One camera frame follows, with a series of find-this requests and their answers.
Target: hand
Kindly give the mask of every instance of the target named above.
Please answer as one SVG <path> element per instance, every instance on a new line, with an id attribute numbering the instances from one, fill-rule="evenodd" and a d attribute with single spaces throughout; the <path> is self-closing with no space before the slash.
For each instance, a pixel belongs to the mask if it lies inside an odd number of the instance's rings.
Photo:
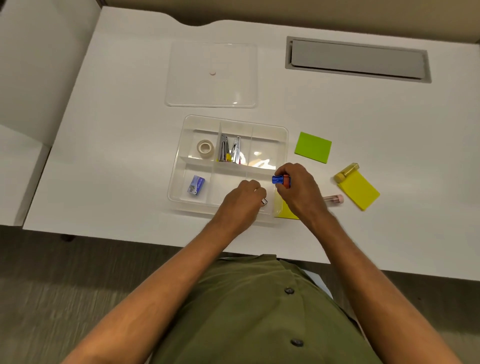
<path id="1" fill-rule="evenodd" d="M 247 230 L 257 218 L 263 206 L 262 198 L 267 191 L 256 180 L 240 182 L 239 186 L 225 196 L 212 223 L 231 233 L 232 240 Z"/>
<path id="2" fill-rule="evenodd" d="M 286 163 L 275 172 L 276 176 L 283 174 L 290 175 L 290 188 L 277 183 L 275 186 L 278 194 L 307 228 L 312 230 L 315 222 L 332 218 L 317 183 L 304 166 Z"/>

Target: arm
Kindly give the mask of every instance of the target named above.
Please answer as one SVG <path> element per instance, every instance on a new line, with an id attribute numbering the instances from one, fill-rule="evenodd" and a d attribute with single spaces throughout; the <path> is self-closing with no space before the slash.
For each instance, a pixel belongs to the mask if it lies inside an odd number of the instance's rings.
<path id="1" fill-rule="evenodd" d="M 193 285 L 256 219 L 266 190 L 242 181 L 186 247 L 107 314 L 64 364 L 143 364 Z"/>
<path id="2" fill-rule="evenodd" d="M 329 213 L 312 175 L 291 163 L 275 175 L 285 173 L 291 176 L 291 188 L 278 184 L 278 193 L 324 248 L 378 357 L 388 364 L 460 364 L 428 321 Z"/>

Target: gray carpet floor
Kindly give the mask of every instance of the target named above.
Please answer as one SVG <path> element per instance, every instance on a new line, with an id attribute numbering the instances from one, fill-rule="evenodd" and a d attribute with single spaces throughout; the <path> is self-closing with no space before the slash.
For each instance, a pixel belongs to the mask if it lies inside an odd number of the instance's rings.
<path id="1" fill-rule="evenodd" d="M 178 250 L 86 237 L 66 242 L 58 234 L 0 226 L 0 363 L 59 363 Z M 329 264 L 298 264 L 318 273 L 352 314 Z M 480 363 L 480 282 L 385 273 L 464 363 Z"/>

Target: clear plastic organizer box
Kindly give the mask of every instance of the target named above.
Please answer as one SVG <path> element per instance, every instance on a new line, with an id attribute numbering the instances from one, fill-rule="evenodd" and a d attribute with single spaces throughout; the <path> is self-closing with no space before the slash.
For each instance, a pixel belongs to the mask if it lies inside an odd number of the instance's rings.
<path id="1" fill-rule="evenodd" d="M 240 164 L 217 161 L 221 134 L 227 135 L 230 148 L 234 138 L 241 137 Z M 215 147 L 208 158 L 202 158 L 197 150 L 204 139 Z M 267 190 L 268 201 L 257 221 L 273 223 L 282 204 L 272 175 L 286 162 L 287 146 L 288 131 L 282 127 L 189 115 L 183 122 L 168 198 L 177 210 L 213 215 L 242 180 L 257 180 Z M 194 175 L 205 178 L 198 195 L 188 192 Z"/>

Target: sticky note pad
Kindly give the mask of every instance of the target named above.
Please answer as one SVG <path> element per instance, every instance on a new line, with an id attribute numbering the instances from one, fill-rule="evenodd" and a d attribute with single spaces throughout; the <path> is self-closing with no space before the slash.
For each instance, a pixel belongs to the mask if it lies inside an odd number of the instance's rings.
<path id="1" fill-rule="evenodd" d="M 380 193 L 368 183 L 358 170 L 350 173 L 347 179 L 338 186 L 362 211 L 366 210 L 380 196 Z"/>
<path id="2" fill-rule="evenodd" d="M 326 163 L 331 146 L 330 140 L 301 132 L 295 147 L 295 154 Z"/>
<path id="3" fill-rule="evenodd" d="M 293 218 L 295 220 L 300 220 L 298 217 L 296 217 L 293 212 L 291 212 L 290 208 L 288 207 L 287 203 L 282 200 L 282 211 L 275 216 L 276 218 Z"/>

